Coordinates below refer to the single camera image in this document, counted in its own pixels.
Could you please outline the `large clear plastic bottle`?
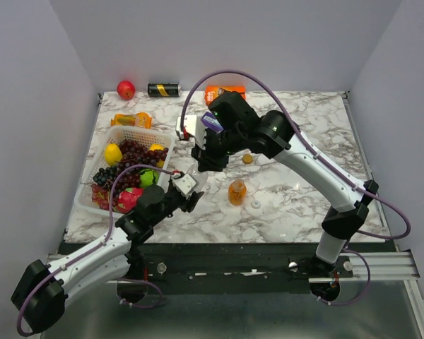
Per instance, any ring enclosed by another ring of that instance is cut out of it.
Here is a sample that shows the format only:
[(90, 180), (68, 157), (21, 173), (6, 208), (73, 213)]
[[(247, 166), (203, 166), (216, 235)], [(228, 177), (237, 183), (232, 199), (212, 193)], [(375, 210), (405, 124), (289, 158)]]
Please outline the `large clear plastic bottle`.
[(195, 181), (193, 186), (193, 191), (200, 192), (208, 180), (208, 172), (200, 172), (198, 170), (198, 165), (194, 163), (187, 170), (187, 174)]

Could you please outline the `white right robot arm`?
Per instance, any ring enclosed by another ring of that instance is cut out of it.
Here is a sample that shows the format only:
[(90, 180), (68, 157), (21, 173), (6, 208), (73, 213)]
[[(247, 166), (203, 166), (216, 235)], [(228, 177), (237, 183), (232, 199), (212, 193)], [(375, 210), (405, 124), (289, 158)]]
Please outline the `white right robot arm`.
[(331, 204), (322, 221), (324, 232), (310, 261), (312, 271), (321, 277), (335, 271), (344, 244), (365, 223), (378, 183), (356, 179), (321, 155), (282, 112), (271, 110), (259, 117), (240, 94), (229, 91), (212, 101), (209, 109), (222, 131), (211, 130), (195, 116), (178, 121), (179, 134), (195, 140), (192, 157), (197, 160), (199, 171), (221, 172), (230, 155), (250, 150), (300, 175)]

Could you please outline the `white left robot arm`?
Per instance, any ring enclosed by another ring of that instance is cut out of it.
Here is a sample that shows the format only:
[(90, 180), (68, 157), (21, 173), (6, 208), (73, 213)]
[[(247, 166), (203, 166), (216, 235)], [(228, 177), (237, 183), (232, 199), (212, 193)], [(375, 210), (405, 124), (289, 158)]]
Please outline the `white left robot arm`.
[(119, 272), (125, 278), (137, 278), (143, 263), (127, 253), (152, 237), (154, 227), (172, 217), (176, 210), (192, 212), (202, 196), (201, 191), (184, 195), (175, 184), (167, 191), (150, 186), (138, 198), (135, 207), (112, 223), (103, 236), (50, 264), (40, 259), (30, 263), (11, 295), (18, 310), (18, 334), (29, 337), (53, 326), (64, 314), (71, 293), (86, 286), (82, 280), (118, 257), (122, 257), (118, 263)]

